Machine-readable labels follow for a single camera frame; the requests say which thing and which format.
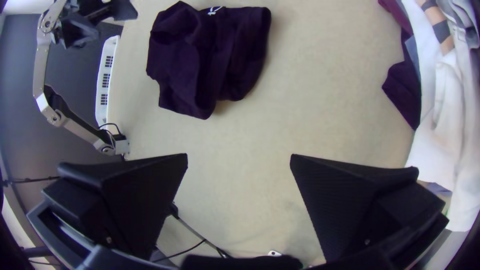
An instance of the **black cable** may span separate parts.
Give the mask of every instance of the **black cable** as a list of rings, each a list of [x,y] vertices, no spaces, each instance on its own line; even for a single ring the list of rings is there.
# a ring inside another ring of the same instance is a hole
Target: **black cable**
[[[218,254],[220,254],[220,256],[221,256],[222,258],[229,258],[229,259],[233,258],[233,257],[230,256],[227,252],[225,252],[225,250],[223,250],[223,249],[221,249],[221,248],[219,248],[219,247],[217,247],[217,246],[216,246],[215,248],[216,248],[216,252],[218,252]]]
[[[160,259],[154,260],[154,261],[152,261],[152,263],[158,263],[158,262],[161,262],[161,261],[163,261],[163,260],[167,260],[167,259],[176,257],[176,256],[178,256],[178,255],[182,255],[182,254],[184,254],[184,253],[187,253],[187,252],[189,252],[189,251],[191,251],[191,250],[196,249],[198,246],[200,246],[201,244],[203,244],[205,241],[207,241],[207,239],[203,239],[200,243],[196,244],[195,246],[193,246],[193,247],[191,247],[191,248],[189,248],[189,249],[187,249],[187,250],[184,250],[184,251],[179,252],[179,253],[177,253],[177,254],[174,254],[174,255],[172,255],[172,256],[168,256],[168,257],[165,257],[165,258],[160,258]]]
[[[60,176],[49,176],[46,178],[37,178],[37,179],[30,179],[30,178],[25,178],[25,179],[18,179],[18,178],[13,178],[13,180],[6,180],[7,183],[15,183],[15,184],[26,184],[26,183],[34,183],[34,182],[42,182],[42,181],[48,181],[48,180],[55,180],[59,179]]]
[[[104,129],[104,130],[105,130],[106,132],[108,132],[112,137],[114,136],[114,135],[110,132],[110,130],[108,130],[108,129]]]
[[[113,125],[113,126],[115,126],[115,127],[116,127],[116,131],[118,131],[118,134],[122,134],[122,133],[120,132],[119,126],[118,126],[116,123],[105,123],[105,124],[99,126],[98,128],[101,129],[101,128],[103,128],[103,127],[105,127],[105,126],[108,126],[108,125]]]
[[[33,260],[28,260],[32,264],[39,264],[39,265],[46,265],[46,266],[62,266],[61,264],[58,263],[46,263],[46,262],[40,262],[40,261],[33,261]]]

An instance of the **black t-shirt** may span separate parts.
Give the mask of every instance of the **black t-shirt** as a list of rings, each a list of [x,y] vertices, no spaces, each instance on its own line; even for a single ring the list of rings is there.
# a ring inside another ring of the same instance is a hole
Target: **black t-shirt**
[[[207,119],[217,100],[243,99],[262,71],[271,20],[266,7],[196,10],[180,1],[161,11],[146,65],[160,86],[158,105]]]
[[[6,3],[7,3],[7,0],[0,0],[0,13],[4,11],[4,7]]]

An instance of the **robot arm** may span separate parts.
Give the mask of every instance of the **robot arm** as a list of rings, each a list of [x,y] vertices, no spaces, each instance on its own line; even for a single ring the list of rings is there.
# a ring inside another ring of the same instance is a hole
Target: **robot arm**
[[[137,11],[128,0],[57,0],[40,17],[37,26],[37,48],[33,69],[33,98],[40,112],[55,127],[64,127],[95,147],[101,153],[113,156],[129,151],[123,134],[112,135],[97,129],[69,109],[65,100],[52,87],[45,85],[45,71],[50,42],[61,42],[65,48],[81,48],[98,38],[95,25],[103,19],[135,19]]]

